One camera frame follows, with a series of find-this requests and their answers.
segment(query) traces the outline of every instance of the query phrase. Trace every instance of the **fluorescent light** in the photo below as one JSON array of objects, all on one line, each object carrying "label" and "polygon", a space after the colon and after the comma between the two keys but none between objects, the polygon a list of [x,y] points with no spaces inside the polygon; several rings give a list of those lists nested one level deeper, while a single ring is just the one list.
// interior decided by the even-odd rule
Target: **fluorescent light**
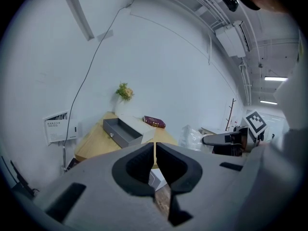
[{"label": "fluorescent light", "polygon": [[263,100],[261,100],[260,102],[261,102],[261,103],[277,104],[277,103],[274,103],[274,102],[268,102],[268,101],[263,101]]},{"label": "fluorescent light", "polygon": [[265,77],[265,80],[274,80],[274,81],[286,81],[288,78],[285,77]]}]

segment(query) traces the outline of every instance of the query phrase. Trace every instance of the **wooden table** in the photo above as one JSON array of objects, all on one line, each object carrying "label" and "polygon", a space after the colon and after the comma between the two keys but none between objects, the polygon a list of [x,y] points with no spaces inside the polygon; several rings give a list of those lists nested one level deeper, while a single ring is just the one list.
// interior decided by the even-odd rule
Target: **wooden table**
[{"label": "wooden table", "polygon": [[[112,112],[107,112],[91,129],[91,131],[82,139],[75,149],[75,158],[83,161],[88,158],[102,155],[109,152],[120,150],[121,147],[103,129],[103,120],[117,118]],[[156,164],[156,142],[170,143],[177,145],[176,140],[163,128],[156,128],[154,138],[148,142],[154,142],[154,165]]]}]

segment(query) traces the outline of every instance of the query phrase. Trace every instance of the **ceiling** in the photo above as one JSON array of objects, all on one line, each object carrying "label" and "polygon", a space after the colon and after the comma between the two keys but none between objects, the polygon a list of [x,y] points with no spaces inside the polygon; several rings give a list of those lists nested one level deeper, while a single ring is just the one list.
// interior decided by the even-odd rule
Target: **ceiling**
[{"label": "ceiling", "polygon": [[[202,6],[198,0],[177,1],[194,12],[197,12]],[[273,93],[281,82],[264,81],[264,76],[286,77],[294,67],[298,54],[299,38],[296,22],[287,14],[264,10],[252,11],[243,5],[257,39],[259,60],[256,41],[242,9],[238,7],[236,12],[231,12],[222,0],[215,1],[231,23],[241,20],[245,22],[247,27],[253,46],[252,50],[246,54],[247,69],[252,83],[252,104],[260,104],[259,100],[275,101]],[[208,25],[217,21],[209,12],[205,12],[200,17]],[[237,57],[233,57],[233,60],[237,64],[241,62],[241,59]],[[258,67],[259,62],[263,66],[261,69]]]}]

